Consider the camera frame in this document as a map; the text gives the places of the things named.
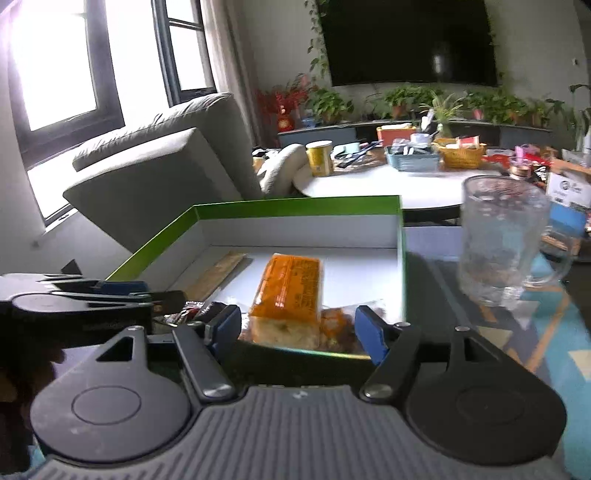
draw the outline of blue basket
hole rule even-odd
[[[439,154],[427,155],[394,155],[392,147],[386,147],[385,153],[388,164],[399,171],[437,171],[439,169]]]

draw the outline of black television screen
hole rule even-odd
[[[321,11],[335,86],[497,85],[484,0],[329,0]]]

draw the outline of ribbed gray surface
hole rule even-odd
[[[484,468],[423,444],[387,406],[349,387],[253,387],[206,408],[174,448],[142,466],[83,469],[49,461],[35,480],[568,480],[549,459]]]

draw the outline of red plant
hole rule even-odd
[[[297,109],[298,105],[308,99],[309,85],[308,76],[301,73],[285,87],[276,86],[269,92],[257,90],[256,98],[265,114],[265,119],[270,121],[271,115],[289,115],[291,111]]]

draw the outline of gray couch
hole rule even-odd
[[[288,196],[304,147],[283,149],[262,180],[251,151],[232,95],[208,95],[82,144],[63,195],[135,252],[191,205]]]

